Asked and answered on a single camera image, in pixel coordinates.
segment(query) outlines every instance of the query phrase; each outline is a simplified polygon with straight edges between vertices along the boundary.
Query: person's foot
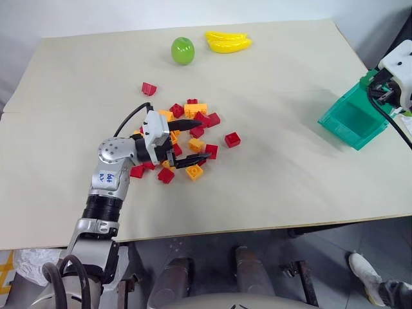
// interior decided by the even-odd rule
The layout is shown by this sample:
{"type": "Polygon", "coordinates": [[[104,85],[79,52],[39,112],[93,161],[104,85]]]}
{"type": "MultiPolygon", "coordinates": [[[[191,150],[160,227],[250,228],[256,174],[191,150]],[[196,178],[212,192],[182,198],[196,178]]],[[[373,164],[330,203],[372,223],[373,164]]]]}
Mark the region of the person's foot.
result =
{"type": "Polygon", "coordinates": [[[364,284],[369,301],[377,306],[385,306],[379,296],[379,285],[382,283],[382,278],[376,273],[372,265],[360,254],[352,253],[349,256],[349,266],[355,276],[364,284]]]}

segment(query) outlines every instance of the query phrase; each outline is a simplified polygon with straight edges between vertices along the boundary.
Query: green apple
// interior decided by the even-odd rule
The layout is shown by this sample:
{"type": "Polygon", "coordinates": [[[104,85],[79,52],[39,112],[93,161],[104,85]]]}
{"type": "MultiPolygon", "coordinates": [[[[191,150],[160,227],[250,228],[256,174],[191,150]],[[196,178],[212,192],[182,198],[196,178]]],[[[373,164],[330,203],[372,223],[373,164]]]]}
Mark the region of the green apple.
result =
{"type": "Polygon", "coordinates": [[[178,64],[186,65],[194,58],[194,46],[186,37],[178,37],[172,44],[172,58],[178,64]]]}

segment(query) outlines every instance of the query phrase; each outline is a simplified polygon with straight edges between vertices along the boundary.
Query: black cable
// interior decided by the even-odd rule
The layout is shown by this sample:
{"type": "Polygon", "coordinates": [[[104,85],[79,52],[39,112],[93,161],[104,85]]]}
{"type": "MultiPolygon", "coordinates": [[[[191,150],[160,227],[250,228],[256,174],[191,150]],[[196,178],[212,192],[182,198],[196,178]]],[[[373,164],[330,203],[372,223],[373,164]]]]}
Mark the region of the black cable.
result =
{"type": "Polygon", "coordinates": [[[379,106],[378,104],[375,102],[375,100],[373,99],[372,95],[371,95],[371,86],[369,86],[366,89],[366,94],[368,96],[368,100],[369,102],[372,104],[372,106],[393,126],[393,128],[395,130],[397,130],[398,134],[400,135],[400,137],[402,137],[405,141],[405,143],[409,146],[409,148],[411,148],[412,150],[412,142],[410,141],[410,139],[406,136],[405,132],[403,132],[403,130],[397,125],[397,123],[387,114],[385,113],[379,106]]]}
{"type": "Polygon", "coordinates": [[[71,262],[73,267],[76,270],[77,275],[80,280],[80,289],[82,291],[82,309],[91,308],[91,297],[90,297],[90,284],[88,279],[88,274],[84,268],[82,262],[75,257],[73,254],[66,256],[60,264],[60,274],[63,275],[64,269],[67,266],[67,263],[71,262]]]}
{"type": "Polygon", "coordinates": [[[135,114],[137,114],[141,109],[143,108],[151,108],[150,102],[146,102],[143,103],[142,105],[140,105],[138,108],[136,108],[134,111],[132,111],[124,120],[123,122],[119,125],[118,129],[116,130],[115,134],[113,135],[113,137],[117,137],[118,134],[120,133],[120,131],[123,129],[123,127],[125,126],[125,124],[127,124],[127,122],[130,120],[131,117],[133,117],[135,114]]]}
{"type": "Polygon", "coordinates": [[[59,269],[53,263],[45,263],[41,270],[46,280],[53,285],[56,308],[67,309],[66,291],[59,269]]]}

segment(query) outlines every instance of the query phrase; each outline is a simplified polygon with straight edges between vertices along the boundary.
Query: yellow banana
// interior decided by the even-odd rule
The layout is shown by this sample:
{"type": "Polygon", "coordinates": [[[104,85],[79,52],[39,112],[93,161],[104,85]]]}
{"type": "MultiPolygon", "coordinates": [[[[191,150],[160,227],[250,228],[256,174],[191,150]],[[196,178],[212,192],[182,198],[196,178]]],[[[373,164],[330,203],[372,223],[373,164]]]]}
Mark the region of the yellow banana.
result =
{"type": "Polygon", "coordinates": [[[225,33],[217,31],[208,31],[205,33],[208,41],[235,41],[246,39],[247,33],[225,33]]]}
{"type": "Polygon", "coordinates": [[[237,41],[208,41],[211,50],[216,53],[234,53],[248,48],[252,44],[251,39],[237,41]]]}

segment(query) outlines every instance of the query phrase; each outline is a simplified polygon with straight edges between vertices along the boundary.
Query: green plastic bin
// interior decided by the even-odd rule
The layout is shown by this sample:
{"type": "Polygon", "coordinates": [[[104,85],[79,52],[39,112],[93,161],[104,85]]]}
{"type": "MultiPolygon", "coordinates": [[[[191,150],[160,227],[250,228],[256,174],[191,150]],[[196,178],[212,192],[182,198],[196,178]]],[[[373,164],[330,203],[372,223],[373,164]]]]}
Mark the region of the green plastic bin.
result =
{"type": "MultiPolygon", "coordinates": [[[[369,72],[365,77],[373,76],[369,72]]],[[[388,121],[370,104],[362,78],[351,90],[341,97],[319,120],[325,129],[338,136],[356,150],[365,146],[388,126],[388,121]]],[[[381,108],[390,114],[389,104],[381,108]]]]}

